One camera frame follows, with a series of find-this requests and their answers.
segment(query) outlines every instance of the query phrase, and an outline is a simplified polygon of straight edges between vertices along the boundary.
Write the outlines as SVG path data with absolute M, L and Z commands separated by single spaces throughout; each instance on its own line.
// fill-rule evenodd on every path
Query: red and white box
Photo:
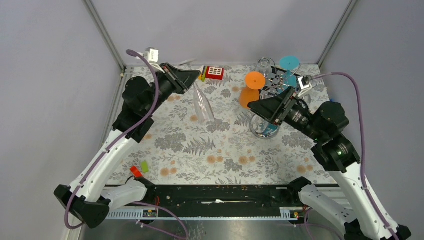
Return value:
M 205 71 L 205 77 L 207 79 L 222 80 L 224 78 L 224 68 L 208 66 Z

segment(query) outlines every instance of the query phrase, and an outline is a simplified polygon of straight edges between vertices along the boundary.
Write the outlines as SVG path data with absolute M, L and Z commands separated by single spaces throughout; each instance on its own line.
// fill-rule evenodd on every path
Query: floral tablecloth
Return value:
M 154 113 L 155 123 L 148 134 L 121 160 L 109 185 L 122 185 L 132 175 L 130 168 L 141 169 L 143 161 L 149 167 L 144 176 L 161 185 L 287 184 L 300 176 L 314 184 L 335 183 L 313 157 L 313 141 L 289 125 L 283 123 L 272 139 L 259 139 L 250 132 L 253 113 L 242 108 L 238 99 L 246 86 L 246 74 L 255 68 L 222 67 L 223 80 L 197 82 L 209 99 L 216 121 L 198 123 L 193 88 L 184 95 L 171 95 Z M 302 65 L 298 73 L 314 76 L 320 69 Z M 146 67 L 137 67 L 133 76 L 153 80 Z M 313 112 L 329 100 L 323 81 L 310 96 Z

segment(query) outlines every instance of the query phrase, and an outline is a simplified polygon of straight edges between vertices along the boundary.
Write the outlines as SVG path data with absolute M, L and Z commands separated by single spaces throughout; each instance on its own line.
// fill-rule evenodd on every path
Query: metal frame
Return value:
M 115 59 L 115 62 L 118 65 L 118 67 L 120 68 L 121 72 L 124 72 L 125 63 L 122 60 L 122 57 L 119 54 L 117 47 L 115 46 L 114 42 L 112 41 L 111 36 L 109 35 L 108 31 L 106 30 L 106 27 L 103 24 L 103 21 L 100 18 L 99 13 L 96 10 L 96 7 L 94 6 L 94 4 L 91 0 L 83 0 L 82 2 L 87 7 L 88 13 L 90 13 L 90 16 L 92 17 L 94 24 L 96 25 L 96 27 L 100 31 L 100 34 L 101 34 L 104 42 L 106 43 L 107 48 L 110 50 L 110 53 L 112 54 L 113 59 Z
M 334 43 L 336 42 L 337 38 L 340 35 L 340 32 L 342 31 L 343 27 L 345 26 L 346 22 L 348 21 L 349 17 L 351 16 L 352 11 L 355 9 L 357 3 L 360 0 L 350 0 L 349 4 L 347 5 L 346 9 L 344 10 L 343 15 L 340 18 L 340 21 L 338 22 L 337 26 L 335 27 L 334 32 L 332 33 L 330 39 L 328 40 L 327 45 L 324 48 L 324 51 L 322 52 L 321 56 L 318 59 L 318 62 L 316 63 L 319 68 L 322 67 L 324 61 L 326 60 L 327 55 L 329 54 L 330 50 L 333 48 Z
M 336 42 L 340 32 L 342 31 L 343 27 L 345 26 L 346 22 L 348 21 L 349 17 L 351 16 L 352 11 L 354 10 L 355 6 L 360 0 L 350 0 L 347 4 L 346 9 L 344 10 L 343 15 L 340 18 L 340 21 L 338 22 L 336 28 L 334 29 L 334 32 L 332 33 L 330 39 L 328 40 L 327 45 L 324 48 L 324 51 L 322 52 L 321 56 L 318 59 L 318 62 L 316 63 L 320 68 L 323 65 L 327 55 L 329 54 L 330 50 L 332 49 L 334 43 Z M 96 10 L 96 7 L 94 6 L 92 0 L 83 0 L 85 6 L 87 7 L 88 12 L 90 13 L 91 17 L 93 18 L 93 21 L 95 25 L 97 26 L 98 30 L 100 31 L 101 36 L 103 37 L 107 48 L 109 48 L 110 53 L 113 56 L 113 59 L 115 59 L 116 64 L 119 66 L 122 72 L 124 72 L 126 65 L 123 61 L 121 55 L 118 52 L 118 49 L 116 48 L 114 42 L 112 41 L 111 36 L 109 35 L 105 25 L 102 22 L 102 19 L 99 16 L 99 13 Z

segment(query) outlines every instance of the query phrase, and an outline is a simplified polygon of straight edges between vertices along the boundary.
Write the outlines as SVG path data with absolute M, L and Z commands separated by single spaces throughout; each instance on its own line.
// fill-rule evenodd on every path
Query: table surface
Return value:
M 334 184 L 313 157 L 312 140 L 283 123 L 277 136 L 259 139 L 249 130 L 253 113 L 240 106 L 241 89 L 254 66 L 224 68 L 224 79 L 206 79 L 197 85 L 209 99 L 215 122 L 200 124 L 193 105 L 193 88 L 173 94 L 154 113 L 154 125 L 138 147 L 122 159 L 107 184 L 122 185 L 130 168 L 146 161 L 144 176 L 160 185 L 287 184 L 306 177 L 314 184 Z M 198 69 L 198 66 L 182 66 Z M 300 75 L 320 74 L 317 65 L 302 65 Z M 152 81 L 146 67 L 136 67 L 133 76 Z M 310 91 L 312 112 L 329 100 L 322 80 Z
M 310 216 L 310 222 L 334 228 L 327 219 Z M 177 221 L 155 220 L 150 224 L 153 227 L 170 233 L 184 236 L 184 230 Z M 189 240 L 305 240 L 310 239 L 304 227 L 293 227 L 287 221 L 247 221 L 247 220 L 192 220 L 184 221 L 187 227 Z M 339 239 L 331 232 L 320 227 L 310 228 L 312 236 L 316 239 Z M 147 227 L 140 228 L 134 220 L 105 220 L 100 226 L 89 229 L 83 226 L 79 240 L 175 240 L 158 231 Z

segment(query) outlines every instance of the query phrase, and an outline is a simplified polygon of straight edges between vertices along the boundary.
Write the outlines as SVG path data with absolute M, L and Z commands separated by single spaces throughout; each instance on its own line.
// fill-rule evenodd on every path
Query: green block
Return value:
M 143 161 L 141 163 L 141 171 L 143 173 L 147 173 L 149 171 L 149 166 L 147 166 L 147 162 L 146 161 Z

